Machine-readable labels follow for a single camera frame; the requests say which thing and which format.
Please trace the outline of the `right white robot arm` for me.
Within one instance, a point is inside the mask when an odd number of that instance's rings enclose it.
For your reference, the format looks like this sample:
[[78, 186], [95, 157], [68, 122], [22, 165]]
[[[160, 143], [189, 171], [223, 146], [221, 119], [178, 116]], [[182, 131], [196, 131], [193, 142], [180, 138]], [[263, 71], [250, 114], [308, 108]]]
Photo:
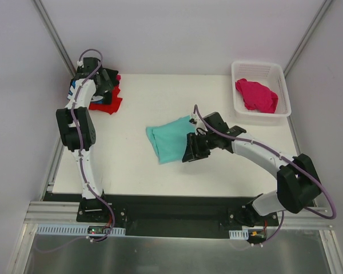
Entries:
[[252, 161], [277, 181], [275, 191], [260, 194], [233, 212], [238, 224], [254, 227], [271, 213], [299, 213], [321, 194], [316, 169], [307, 155], [280, 154], [255, 140], [242, 127], [229, 127], [217, 112], [202, 120], [192, 115], [188, 121], [196, 130], [187, 134], [183, 162], [208, 158], [213, 149], [219, 148]]

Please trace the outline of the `red t shirt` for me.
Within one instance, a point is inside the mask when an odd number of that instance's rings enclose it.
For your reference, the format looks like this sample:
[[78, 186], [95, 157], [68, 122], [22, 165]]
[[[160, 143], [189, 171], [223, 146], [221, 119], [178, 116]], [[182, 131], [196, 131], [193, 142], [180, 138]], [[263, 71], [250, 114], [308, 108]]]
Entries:
[[101, 111], [108, 114], [117, 112], [121, 106], [122, 98], [119, 97], [121, 89], [115, 86], [112, 92], [107, 92], [106, 97], [98, 102], [91, 102], [89, 109], [94, 111]]

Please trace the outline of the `white plastic basket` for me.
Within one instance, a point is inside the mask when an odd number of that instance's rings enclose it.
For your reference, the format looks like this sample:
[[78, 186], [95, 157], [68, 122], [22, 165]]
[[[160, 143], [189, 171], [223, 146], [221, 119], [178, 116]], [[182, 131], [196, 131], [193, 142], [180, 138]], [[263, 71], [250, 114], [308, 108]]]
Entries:
[[275, 124], [292, 113], [283, 70], [280, 65], [268, 62], [234, 61], [231, 65], [232, 83], [245, 78], [269, 88], [278, 95], [275, 113], [248, 110], [242, 95], [232, 87], [233, 106], [237, 120], [250, 124]]

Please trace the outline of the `teal t shirt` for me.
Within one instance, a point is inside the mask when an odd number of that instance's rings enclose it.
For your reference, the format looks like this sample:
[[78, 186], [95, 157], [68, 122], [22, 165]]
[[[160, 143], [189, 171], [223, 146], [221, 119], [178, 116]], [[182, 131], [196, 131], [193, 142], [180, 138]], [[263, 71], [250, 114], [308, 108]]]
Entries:
[[195, 131], [189, 120], [190, 116], [185, 116], [162, 126], [146, 127], [146, 136], [159, 164], [182, 160], [187, 145], [187, 134]]

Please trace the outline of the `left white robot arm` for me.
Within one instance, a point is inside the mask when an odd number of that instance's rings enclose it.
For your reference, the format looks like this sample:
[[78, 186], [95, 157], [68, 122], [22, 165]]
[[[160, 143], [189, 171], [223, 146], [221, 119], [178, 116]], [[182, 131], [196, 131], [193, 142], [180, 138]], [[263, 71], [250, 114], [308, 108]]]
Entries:
[[89, 106], [94, 96], [105, 91], [102, 85], [108, 83], [109, 77], [100, 59], [80, 57], [70, 83], [68, 103], [55, 113], [62, 144], [71, 152], [81, 178], [79, 210], [83, 215], [89, 213], [97, 222], [105, 221], [110, 210], [105, 205], [100, 173], [93, 163], [97, 136]]

